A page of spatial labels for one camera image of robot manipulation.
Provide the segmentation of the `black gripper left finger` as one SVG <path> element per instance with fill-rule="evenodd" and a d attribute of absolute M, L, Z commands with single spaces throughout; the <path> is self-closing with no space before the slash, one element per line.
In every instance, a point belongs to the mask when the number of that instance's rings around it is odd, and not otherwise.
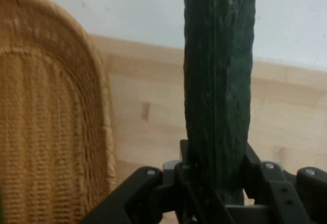
<path fill-rule="evenodd" d="M 189 142 L 181 140 L 181 160 L 163 169 L 137 169 L 83 219 L 82 223 L 160 223 L 174 211 L 179 223 L 229 223 L 219 197 L 189 163 Z"/>

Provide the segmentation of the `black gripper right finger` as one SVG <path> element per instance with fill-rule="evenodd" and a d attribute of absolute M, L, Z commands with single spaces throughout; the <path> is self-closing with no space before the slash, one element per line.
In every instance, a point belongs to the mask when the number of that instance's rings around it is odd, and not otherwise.
<path fill-rule="evenodd" d="M 261 161 L 246 147 L 243 188 L 256 204 L 267 206 L 275 223 L 326 223 L 326 172 L 304 167 L 295 175 L 279 164 Z"/>

